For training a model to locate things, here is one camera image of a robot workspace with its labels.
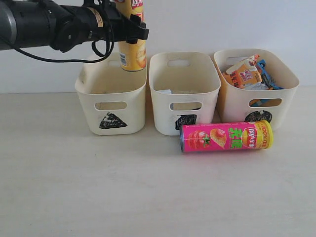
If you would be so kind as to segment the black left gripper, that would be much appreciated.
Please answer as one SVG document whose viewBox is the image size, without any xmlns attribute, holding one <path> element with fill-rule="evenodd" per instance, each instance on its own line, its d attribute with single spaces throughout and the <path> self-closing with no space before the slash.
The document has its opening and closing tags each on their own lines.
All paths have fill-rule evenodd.
<svg viewBox="0 0 316 237">
<path fill-rule="evenodd" d="M 88 15 L 84 23 L 85 42 L 105 40 L 136 44 L 138 40 L 148 39 L 149 29 L 141 17 L 135 14 L 124 17 L 113 1 L 85 0 L 83 9 Z"/>
</svg>

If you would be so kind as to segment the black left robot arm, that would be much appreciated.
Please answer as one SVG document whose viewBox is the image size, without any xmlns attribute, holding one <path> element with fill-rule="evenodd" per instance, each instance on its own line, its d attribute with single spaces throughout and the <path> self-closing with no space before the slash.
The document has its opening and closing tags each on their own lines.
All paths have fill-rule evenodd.
<svg viewBox="0 0 316 237">
<path fill-rule="evenodd" d="M 0 2 L 1 50 L 50 46 L 65 53 L 99 40 L 135 44 L 148 34 L 139 16 L 124 16 L 109 0 L 85 0 L 81 6 L 52 0 Z"/>
</svg>

